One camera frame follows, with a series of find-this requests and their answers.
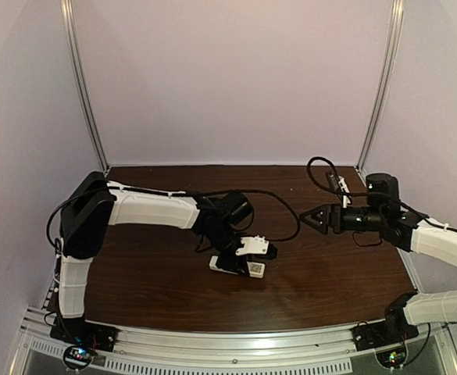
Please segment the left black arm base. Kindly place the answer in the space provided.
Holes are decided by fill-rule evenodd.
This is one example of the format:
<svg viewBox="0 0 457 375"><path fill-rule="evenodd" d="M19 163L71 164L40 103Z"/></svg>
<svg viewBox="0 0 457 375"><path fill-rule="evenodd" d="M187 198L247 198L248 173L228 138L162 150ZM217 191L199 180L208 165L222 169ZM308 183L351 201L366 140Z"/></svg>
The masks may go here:
<svg viewBox="0 0 457 375"><path fill-rule="evenodd" d="M115 327L89 323L84 317L56 317L50 337L67 344L81 345L97 351L112 352L118 330Z"/></svg>

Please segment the white remote control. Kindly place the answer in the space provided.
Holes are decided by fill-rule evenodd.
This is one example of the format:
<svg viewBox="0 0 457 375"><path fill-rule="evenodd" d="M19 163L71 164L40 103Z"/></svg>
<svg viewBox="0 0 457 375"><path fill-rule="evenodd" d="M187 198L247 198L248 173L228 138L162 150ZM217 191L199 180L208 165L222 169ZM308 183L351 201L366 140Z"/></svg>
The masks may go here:
<svg viewBox="0 0 457 375"><path fill-rule="evenodd" d="M262 279L266 265L262 262L253 262L247 259L224 259L221 256L213 255L209 260L209 268L216 272Z"/></svg>

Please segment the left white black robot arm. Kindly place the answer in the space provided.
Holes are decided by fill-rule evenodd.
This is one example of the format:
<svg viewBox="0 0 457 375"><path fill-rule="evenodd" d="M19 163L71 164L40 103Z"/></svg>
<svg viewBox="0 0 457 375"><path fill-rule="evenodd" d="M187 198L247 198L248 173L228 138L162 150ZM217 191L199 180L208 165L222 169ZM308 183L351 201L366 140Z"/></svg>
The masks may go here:
<svg viewBox="0 0 457 375"><path fill-rule="evenodd" d="M59 315L64 320L84 318L84 296L91 263L102 248L109 226L145 224L193 230L209 240L218 253L209 267L223 273L261 278L267 241L238 233L234 228L253 212L239 191L216 198L184 191L153 191L107 181L90 173L60 208Z"/></svg>

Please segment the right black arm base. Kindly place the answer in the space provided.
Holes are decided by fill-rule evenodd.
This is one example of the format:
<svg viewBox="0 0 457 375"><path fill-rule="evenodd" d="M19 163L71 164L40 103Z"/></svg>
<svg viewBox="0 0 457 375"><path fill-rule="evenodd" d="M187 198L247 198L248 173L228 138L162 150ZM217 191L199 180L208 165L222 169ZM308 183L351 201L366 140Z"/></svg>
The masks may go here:
<svg viewBox="0 0 457 375"><path fill-rule="evenodd" d="M408 325L400 328L393 326L391 322L386 320L374 323L361 321L350 332L357 352L402 344L406 340L416 338L419 335L418 328L415 326Z"/></svg>

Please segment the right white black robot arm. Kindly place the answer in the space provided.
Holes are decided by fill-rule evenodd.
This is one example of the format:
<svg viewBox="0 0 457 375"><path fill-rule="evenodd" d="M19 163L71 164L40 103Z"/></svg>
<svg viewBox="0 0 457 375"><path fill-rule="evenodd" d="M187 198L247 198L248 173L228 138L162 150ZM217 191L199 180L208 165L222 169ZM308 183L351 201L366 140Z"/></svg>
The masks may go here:
<svg viewBox="0 0 457 375"><path fill-rule="evenodd" d="M365 206L322 205L300 214L299 219L321 234L375 232L404 252L457 267L457 229L403 204L396 177L371 173L363 195ZM457 290L405 294L386 308L385 321L393 334L424 323L457 323Z"/></svg>

